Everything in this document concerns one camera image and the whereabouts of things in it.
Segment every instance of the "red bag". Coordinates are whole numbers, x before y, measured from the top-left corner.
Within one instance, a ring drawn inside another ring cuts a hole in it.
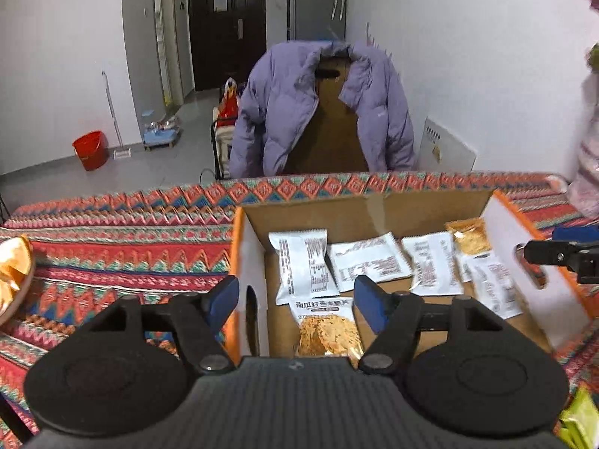
[[[232,78],[229,78],[225,84],[225,95],[219,105],[219,121],[216,123],[216,126],[234,125],[238,114],[237,83]]]

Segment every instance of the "purple puffer jacket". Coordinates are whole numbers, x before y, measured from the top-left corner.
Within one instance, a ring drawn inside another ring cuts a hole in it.
[[[314,72],[320,58],[342,52],[349,53],[352,65],[339,99],[358,115],[358,138],[369,171],[412,168],[414,130],[408,105],[383,51],[341,42],[284,42],[254,66],[241,96],[229,162],[231,177],[282,173],[289,152],[318,107]]]

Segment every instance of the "mop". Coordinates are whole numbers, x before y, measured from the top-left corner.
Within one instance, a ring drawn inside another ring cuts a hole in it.
[[[119,130],[119,122],[116,120],[115,109],[112,105],[112,98],[110,97],[109,78],[104,71],[102,71],[102,76],[104,77],[104,83],[106,85],[106,97],[109,100],[110,114],[112,115],[113,122],[115,123],[116,137],[119,139],[119,148],[115,148],[115,151],[113,152],[113,158],[115,160],[129,159],[131,157],[131,147],[125,148],[123,146],[123,139],[121,138],[121,131]]]

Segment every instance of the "gray tile floor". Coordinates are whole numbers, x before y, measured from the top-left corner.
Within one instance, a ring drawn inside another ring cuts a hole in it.
[[[197,184],[203,169],[214,170],[210,125],[217,104],[216,89],[188,98],[177,112],[182,131],[173,148],[146,152],[137,146],[130,159],[114,160],[111,156],[106,164],[91,172],[83,169],[77,157],[12,172],[0,177],[2,198],[8,210],[14,211],[21,205],[52,199]],[[202,183],[212,180],[212,174],[206,173]]]

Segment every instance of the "metal screw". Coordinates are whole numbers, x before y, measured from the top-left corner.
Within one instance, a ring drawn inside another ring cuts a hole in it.
[[[289,364],[289,368],[291,368],[293,371],[298,371],[298,370],[304,369],[304,364],[301,361],[293,360]]]
[[[386,354],[369,354],[362,358],[364,365],[370,369],[386,369],[393,364],[393,360]]]
[[[221,371],[229,366],[229,360],[221,354],[209,354],[200,361],[200,367],[206,371]]]

